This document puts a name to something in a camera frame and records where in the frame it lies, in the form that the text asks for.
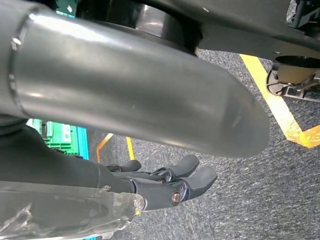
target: hex bolt head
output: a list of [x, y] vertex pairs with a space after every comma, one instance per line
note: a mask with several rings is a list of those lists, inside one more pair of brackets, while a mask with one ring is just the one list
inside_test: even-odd
[[172, 202], [174, 205], [177, 205], [181, 201], [181, 194], [179, 191], [174, 191], [172, 193]]

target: plastic cover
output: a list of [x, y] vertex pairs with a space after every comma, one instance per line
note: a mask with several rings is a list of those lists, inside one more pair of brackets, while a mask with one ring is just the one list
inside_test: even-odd
[[144, 207], [108, 189], [0, 181], [0, 240], [112, 236]]

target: yellow floor line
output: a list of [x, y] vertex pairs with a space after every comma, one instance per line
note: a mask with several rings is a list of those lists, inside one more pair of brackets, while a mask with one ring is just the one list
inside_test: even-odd
[[106, 144], [110, 138], [113, 136], [113, 133], [108, 133], [103, 140], [102, 140], [97, 147], [97, 160], [98, 163], [100, 163], [100, 149], [102, 149], [105, 144]]
[[131, 139], [129, 136], [126, 137], [126, 139], [130, 160], [134, 160], [134, 148], [132, 147]]
[[302, 131], [282, 97], [268, 92], [267, 73], [257, 57], [243, 54], [240, 57], [288, 140], [306, 148], [320, 145], [320, 125]]

